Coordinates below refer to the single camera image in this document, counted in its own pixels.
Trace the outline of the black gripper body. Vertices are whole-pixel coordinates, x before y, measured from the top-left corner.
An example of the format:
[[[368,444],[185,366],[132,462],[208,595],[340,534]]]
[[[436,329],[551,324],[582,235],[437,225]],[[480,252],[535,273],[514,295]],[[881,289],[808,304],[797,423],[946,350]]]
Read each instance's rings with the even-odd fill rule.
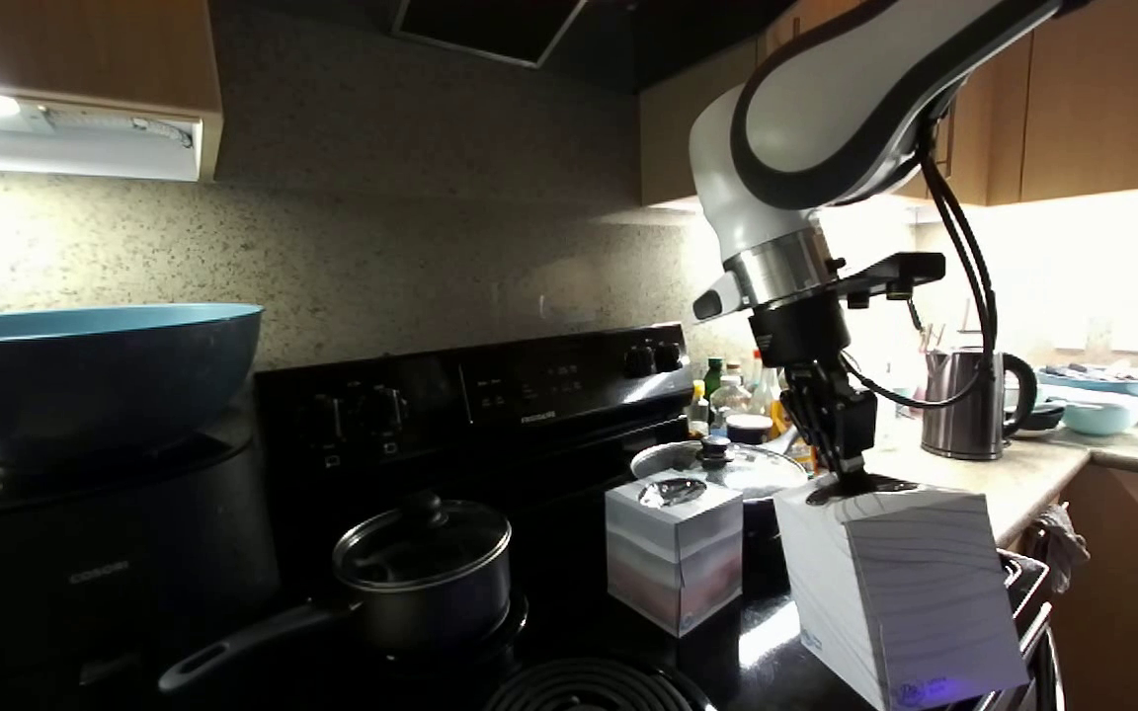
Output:
[[[817,462],[856,474],[873,445],[876,398],[851,383],[843,350],[851,343],[843,304],[808,295],[751,312],[754,349],[785,374],[781,407]]]

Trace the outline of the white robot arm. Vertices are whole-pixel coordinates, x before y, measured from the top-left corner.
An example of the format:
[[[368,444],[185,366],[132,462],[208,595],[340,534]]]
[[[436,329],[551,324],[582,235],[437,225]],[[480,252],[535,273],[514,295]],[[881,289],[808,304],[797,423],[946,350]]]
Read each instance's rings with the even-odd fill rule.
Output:
[[[785,370],[790,423],[843,478],[863,474],[876,431],[876,383],[851,381],[843,308],[902,302],[946,262],[893,252],[843,275],[817,215],[912,170],[946,198],[931,124],[975,66],[1059,11],[1064,0],[864,0],[768,56],[693,124],[693,186],[725,262],[693,312],[751,316],[764,364]]]

